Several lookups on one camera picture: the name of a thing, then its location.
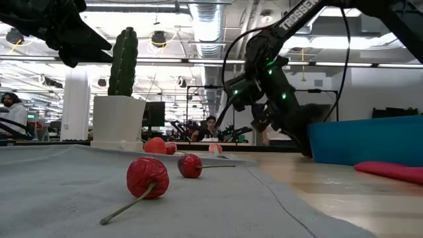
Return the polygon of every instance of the white pillar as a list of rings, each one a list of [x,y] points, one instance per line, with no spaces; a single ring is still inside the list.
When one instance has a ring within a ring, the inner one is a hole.
[[[60,140],[87,139],[91,88],[84,67],[71,69],[65,79]]]

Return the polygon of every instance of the wooden table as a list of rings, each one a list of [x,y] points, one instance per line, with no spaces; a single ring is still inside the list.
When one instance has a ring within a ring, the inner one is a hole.
[[[316,209],[382,238],[423,237],[423,186],[326,165],[296,153],[241,153]]]

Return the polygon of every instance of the blue bin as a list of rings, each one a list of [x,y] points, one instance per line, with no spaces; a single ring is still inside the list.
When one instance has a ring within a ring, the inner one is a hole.
[[[309,137],[318,163],[423,167],[423,116],[316,123],[309,126]]]

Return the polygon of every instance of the white pot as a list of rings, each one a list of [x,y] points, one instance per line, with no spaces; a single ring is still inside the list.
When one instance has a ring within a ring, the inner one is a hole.
[[[145,101],[126,96],[94,98],[93,141],[136,142]]]

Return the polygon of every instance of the pepper stem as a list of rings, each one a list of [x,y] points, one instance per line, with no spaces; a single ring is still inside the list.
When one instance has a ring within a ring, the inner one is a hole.
[[[107,225],[107,223],[114,217],[116,217],[117,215],[121,214],[122,212],[125,212],[125,210],[127,210],[128,208],[132,207],[133,205],[137,204],[138,202],[140,202],[141,200],[143,200],[154,188],[154,186],[156,185],[155,182],[150,182],[148,184],[148,189],[147,191],[145,191],[139,198],[135,199],[133,202],[131,202],[130,204],[124,206],[123,208],[120,208],[119,210],[115,211],[114,213],[110,214],[109,216],[106,216],[105,218],[101,219],[100,224],[101,225]]]
[[[198,166],[196,169],[207,169],[207,168],[221,168],[221,167],[235,167],[236,165],[206,165]]]

